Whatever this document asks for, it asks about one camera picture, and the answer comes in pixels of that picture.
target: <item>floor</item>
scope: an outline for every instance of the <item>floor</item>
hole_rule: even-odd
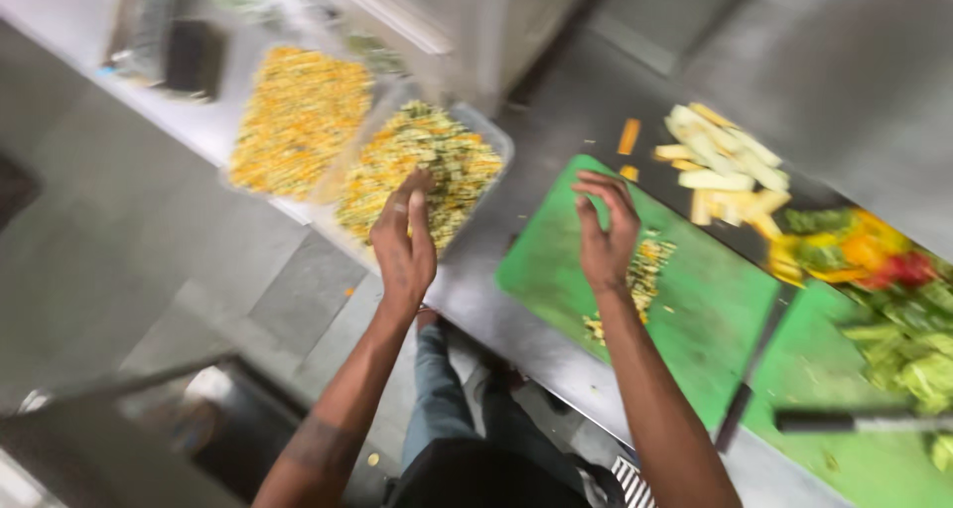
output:
[[[0,234],[0,411],[35,388],[235,350],[315,399],[370,321],[380,279],[223,187],[211,165],[2,23],[0,46],[0,148],[42,184]],[[413,353],[408,337],[368,436],[385,470],[399,468]],[[455,338],[451,360],[472,393],[486,374],[475,347]],[[584,417],[554,413],[536,384],[516,398],[563,450],[603,465],[619,453]]]

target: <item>jeans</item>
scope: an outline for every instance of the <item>jeans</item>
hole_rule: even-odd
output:
[[[450,366],[446,338],[433,324],[417,336],[413,374],[417,397],[404,441],[403,471],[433,440],[480,439],[460,378]],[[529,459],[585,496],[576,467],[513,401],[505,382],[491,377],[486,383],[482,403],[486,441]]]

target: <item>person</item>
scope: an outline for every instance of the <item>person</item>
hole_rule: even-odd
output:
[[[384,282],[373,320],[258,492],[258,508],[340,502],[404,335],[436,273],[424,193],[429,173],[415,170],[391,194],[371,231]],[[708,432],[669,374],[638,319],[625,283],[639,221],[623,181],[578,173],[580,261],[602,314],[642,474],[666,508],[742,504]],[[609,209],[603,231],[589,197]],[[408,222],[411,234],[408,235]],[[421,314],[418,322],[433,321]],[[569,457],[559,453],[492,379],[482,404],[487,439],[473,420],[435,324],[417,337],[417,401],[404,444],[404,473],[391,506],[588,506]]]

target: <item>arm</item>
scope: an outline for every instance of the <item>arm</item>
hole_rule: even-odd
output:
[[[639,222],[623,181],[580,172],[574,190],[602,198],[610,213],[603,232],[596,209],[577,200],[582,270],[596,295],[606,346],[643,472],[661,506],[740,508],[721,459],[701,421],[668,372],[642,325],[625,282]]]
[[[351,356],[274,463],[253,506],[339,503],[404,335],[436,273],[423,195],[429,186],[429,173],[414,171],[381,211],[371,240],[384,280],[384,297]],[[412,238],[407,236],[408,213]]]

